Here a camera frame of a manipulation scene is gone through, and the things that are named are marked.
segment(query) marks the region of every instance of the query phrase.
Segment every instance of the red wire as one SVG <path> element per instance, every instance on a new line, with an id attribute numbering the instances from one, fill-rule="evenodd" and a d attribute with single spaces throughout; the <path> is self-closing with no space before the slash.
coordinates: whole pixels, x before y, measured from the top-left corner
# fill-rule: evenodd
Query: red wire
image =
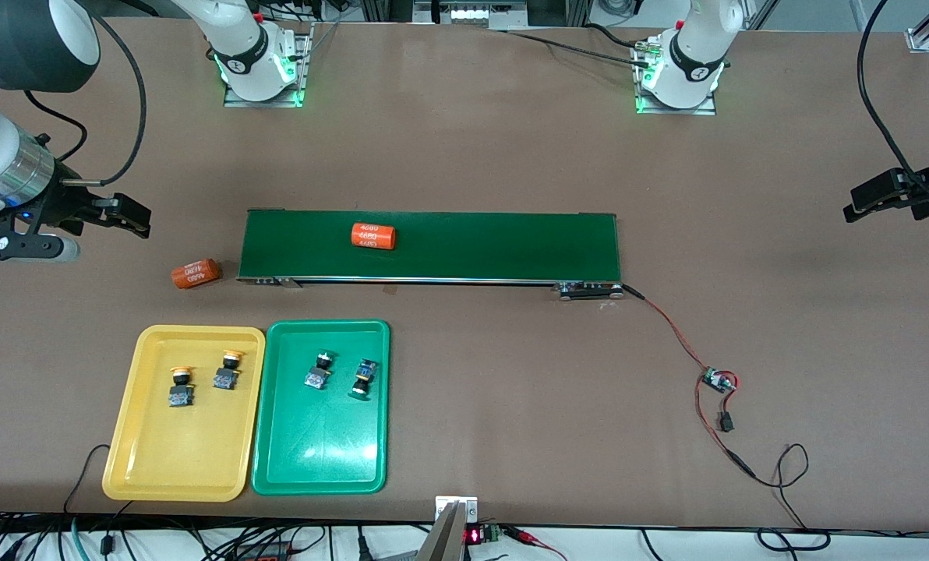
<path id="1" fill-rule="evenodd" d="M 549 545 L 546 545 L 546 543 L 544 543 L 544 542 L 542 542 L 542 541 L 540 541 L 540 540 L 537 540 L 537 543 L 535 543 L 535 544 L 533 544 L 533 545 L 534 545 L 535 547 L 540 547 L 540 548 L 542 548 L 542 549 L 546 549 L 546 550 L 549 550 L 549 551 L 554 551 L 554 553 L 556 553 L 556 554 L 558 555 L 558 557 L 561 557 L 561 558 L 564 559 L 565 561 L 568 561 L 568 558 L 565 557 L 565 554 L 564 554 L 564 553 L 562 553 L 561 551 L 558 551 L 557 549 L 554 549 L 554 547 L 551 547 L 551 546 L 549 546 Z"/>
<path id="2" fill-rule="evenodd" d="M 665 310 L 659 308 L 657 303 L 650 301 L 650 299 L 648 298 L 644 298 L 644 301 L 645 303 L 647 303 L 647 305 L 652 306 L 652 309 L 654 309 L 655 312 L 659 312 L 660 315 L 664 317 L 664 319 L 669 324 L 669 326 L 672 327 L 672 333 L 676 334 L 676 338 L 677 340 L 679 340 L 679 345 L 681 345 L 681 347 L 683 348 L 683 351 L 686 351 L 686 354 L 690 355 L 690 358 L 693 359 L 693 362 L 696 362 L 697 365 L 700 366 L 701 369 L 704 370 L 704 372 L 701 372 L 700 376 L 697 377 L 697 386 L 694 388 L 694 391 L 693 391 L 694 404 L 696 405 L 696 408 L 697 408 L 697 416 L 699 416 L 701 422 L 704 423 L 704 429 L 707 430 L 707 433 L 710 434 L 711 438 L 714 439 L 718 447 L 721 448 L 721 451 L 723 451 L 724 454 L 728 454 L 728 447 L 725 446 L 724 443 L 722 443 L 721 436 L 718 436 L 717 430 L 714 430 L 714 427 L 711 426 L 710 421 L 707 420 L 707 415 L 704 415 L 703 408 L 701 408 L 700 406 L 700 386 L 704 381 L 704 373 L 707 372 L 707 369 L 709 369 L 709 366 L 707 366 L 706 363 L 704 363 L 703 360 L 700 359 L 700 356 L 698 356 L 697 352 L 694 351 L 693 345 L 690 344 L 690 341 L 686 340 L 686 335 L 683 334 L 683 331 L 679 330 L 679 327 L 676 326 L 675 322 L 673 322 L 672 317 L 669 317 L 668 313 L 666 313 Z M 735 391 L 738 391 L 738 387 L 739 387 L 738 376 L 734 372 L 727 372 L 726 370 L 724 374 L 726 374 L 726 376 L 731 376 L 732 381 L 734 381 L 735 383 L 735 390 L 732 390 L 731 393 L 726 395 L 724 398 L 724 401 L 721 402 L 722 411 L 724 411 L 724 408 L 727 408 L 728 400 L 732 397 L 732 395 L 735 394 Z"/>
<path id="3" fill-rule="evenodd" d="M 703 360 L 701 360 L 699 356 L 697 356 L 697 352 L 694 351 L 693 345 L 690 344 L 690 341 L 686 340 L 686 335 L 683 334 L 683 331 L 679 330 L 679 327 L 676 326 L 675 322 L 673 322 L 672 317 L 669 317 L 668 313 L 664 312 L 663 309 L 659 308 L 657 303 L 650 301 L 650 299 L 646 298 L 645 303 L 652 306 L 652 309 L 654 309 L 655 312 L 661 313 L 662 317 L 665 317 L 666 322 L 670 327 L 672 327 L 672 333 L 676 334 L 676 338 L 679 340 L 679 345 L 682 345 L 683 351 L 686 351 L 686 354 L 690 355 L 690 358 L 693 359 L 693 362 L 696 362 L 697 365 L 701 367 L 701 369 L 706 370 L 708 366 L 704 364 Z"/>
<path id="4" fill-rule="evenodd" d="M 740 387 L 742 387 L 742 380 L 738 379 L 738 374 L 735 372 L 728 372 L 728 370 L 724 370 L 724 372 L 721 373 L 725 374 L 725 376 L 731 377 L 731 380 L 735 384 L 735 390 L 729 391 L 728 395 L 725 395 L 724 399 L 721 400 L 721 411 L 728 411 L 728 401 L 731 401 L 732 395 L 734 395 L 735 392 L 738 391 Z"/>

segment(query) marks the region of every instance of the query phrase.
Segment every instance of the white floor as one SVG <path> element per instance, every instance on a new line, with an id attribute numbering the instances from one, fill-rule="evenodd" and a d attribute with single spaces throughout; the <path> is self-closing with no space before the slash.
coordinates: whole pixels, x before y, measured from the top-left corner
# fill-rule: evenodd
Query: white floor
<path id="1" fill-rule="evenodd" d="M 568 561 L 637 561 L 654 558 L 645 548 L 641 532 L 632 529 L 608 528 L 525 528 L 535 534 L 544 543 L 560 550 Z M 295 537 L 296 547 L 304 547 L 320 535 L 318 527 L 304 528 Z M 237 531 L 206 530 L 202 532 L 209 547 L 215 547 L 236 536 Z M 375 559 L 416 550 L 426 539 L 426 534 L 412 526 L 367 526 L 364 528 L 368 546 Z M 80 534 L 81 543 L 88 557 L 93 561 L 102 559 L 97 553 L 102 532 Z M 115 553 L 109 556 L 112 561 L 129 561 L 131 558 L 118 533 L 115 536 Z M 186 532 L 168 530 L 148 530 L 127 532 L 129 545 L 138 561 L 190 561 L 201 559 L 204 553 L 198 543 Z M 648 530 L 648 536 L 656 552 L 664 561 L 682 561 L 702 559 L 704 561 L 760 561 L 786 560 L 789 554 L 775 553 L 761 547 L 753 533 L 721 531 L 683 531 L 683 530 Z M 5 551 L 13 539 L 12 536 L 2 544 Z M 807 539 L 806 536 L 791 536 L 793 545 L 810 545 L 820 542 L 820 538 Z M 69 534 L 63 536 L 63 549 L 69 560 L 79 559 Z M 19 559 L 29 548 L 22 547 Z M 521 545 L 508 538 L 496 543 L 472 546 L 474 561 L 486 561 L 503 554 L 510 561 L 561 561 L 553 552 Z M 333 529 L 334 560 L 356 561 L 358 558 L 357 528 L 354 526 L 335 526 Z M 885 538 L 881 536 L 835 536 L 832 545 L 823 551 L 798 553 L 802 561 L 866 561 L 873 559 L 929 561 L 929 538 Z M 34 561 L 58 559 L 55 548 L 55 536 L 47 539 L 38 548 Z M 323 539 L 309 551 L 292 557 L 293 561 L 328 561 L 330 560 L 329 539 Z"/>

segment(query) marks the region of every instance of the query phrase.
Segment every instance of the green tray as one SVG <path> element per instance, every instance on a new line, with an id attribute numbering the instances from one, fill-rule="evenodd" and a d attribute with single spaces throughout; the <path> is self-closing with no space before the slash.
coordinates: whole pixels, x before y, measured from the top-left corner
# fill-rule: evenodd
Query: green tray
<path id="1" fill-rule="evenodd" d="M 354 223 L 396 228 L 396 249 L 351 244 Z M 239 280 L 553 285 L 620 283 L 617 218 L 579 213 L 250 210 Z"/>
<path id="2" fill-rule="evenodd" d="M 320 349 L 335 352 L 322 390 L 305 386 Z M 379 363 L 368 400 L 348 393 L 361 359 Z M 293 319 L 267 331 L 253 490 L 261 495 L 377 493 L 385 485 L 389 326 L 380 319 Z"/>

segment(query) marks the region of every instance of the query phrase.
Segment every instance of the wire connector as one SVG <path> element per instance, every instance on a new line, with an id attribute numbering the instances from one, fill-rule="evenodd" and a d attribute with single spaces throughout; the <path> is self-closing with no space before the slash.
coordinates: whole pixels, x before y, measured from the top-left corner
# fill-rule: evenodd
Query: wire connector
<path id="1" fill-rule="evenodd" d="M 634 50 L 639 53 L 652 53 L 657 55 L 662 52 L 662 45 L 650 41 L 639 41 L 634 44 Z"/>
<path id="2" fill-rule="evenodd" d="M 105 534 L 105 536 L 101 538 L 101 555 L 107 555 L 114 550 L 115 539 L 111 536 L 111 534 Z"/>
<path id="3" fill-rule="evenodd" d="M 374 556 L 371 555 L 371 548 L 368 547 L 368 540 L 364 539 L 364 536 L 357 538 L 357 546 L 361 554 L 358 561 L 375 561 Z"/>
<path id="4" fill-rule="evenodd" d="M 728 411 L 722 411 L 717 415 L 718 426 L 721 427 L 722 432 L 731 432 L 735 430 L 735 422 L 731 420 L 731 413 Z"/>
<path id="5" fill-rule="evenodd" d="M 535 545 L 537 542 L 537 538 L 533 537 L 532 534 L 517 528 L 517 526 L 507 526 L 500 524 L 500 530 L 503 530 L 504 536 L 517 540 L 524 545 Z"/>

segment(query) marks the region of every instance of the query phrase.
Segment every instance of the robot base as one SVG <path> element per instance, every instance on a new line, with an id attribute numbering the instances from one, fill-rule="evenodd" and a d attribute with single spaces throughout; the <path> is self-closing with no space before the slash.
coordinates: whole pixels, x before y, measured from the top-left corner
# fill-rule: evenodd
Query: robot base
<path id="1" fill-rule="evenodd" d="M 292 83 L 287 85 L 278 95 L 265 101 L 254 102 L 248 101 L 232 91 L 228 81 L 223 76 L 222 82 L 225 84 L 225 97 L 222 105 L 225 107 L 279 107 L 279 108 L 296 108 L 305 103 L 305 86 L 309 78 L 309 56 L 312 49 L 312 36 L 305 34 L 296 34 L 287 30 L 284 35 L 289 39 L 284 45 L 282 57 L 277 60 L 278 70 L 288 79 L 293 79 Z"/>
<path id="2" fill-rule="evenodd" d="M 649 37 L 647 42 L 639 43 L 636 48 L 632 48 L 631 59 L 644 61 L 649 64 L 648 68 L 634 67 L 634 106 L 637 113 L 640 114 L 658 114 L 658 115 L 717 115 L 717 107 L 714 103 L 714 92 L 717 90 L 717 79 L 720 77 L 723 67 L 719 69 L 712 77 L 713 82 L 709 86 L 710 91 L 707 97 L 696 107 L 680 109 L 670 107 L 662 103 L 655 94 L 650 91 L 645 84 L 654 83 L 657 73 L 662 70 L 662 52 L 668 50 L 668 40 L 663 41 L 662 35 Z"/>

